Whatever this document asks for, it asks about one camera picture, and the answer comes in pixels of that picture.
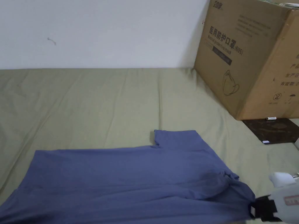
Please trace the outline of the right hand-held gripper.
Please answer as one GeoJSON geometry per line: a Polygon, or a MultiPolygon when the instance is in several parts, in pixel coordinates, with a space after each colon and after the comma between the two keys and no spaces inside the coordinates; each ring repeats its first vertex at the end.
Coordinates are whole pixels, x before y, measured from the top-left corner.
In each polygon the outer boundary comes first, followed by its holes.
{"type": "Polygon", "coordinates": [[[299,177],[275,172],[269,176],[274,191],[248,205],[251,220],[263,222],[299,223],[299,177]]]}

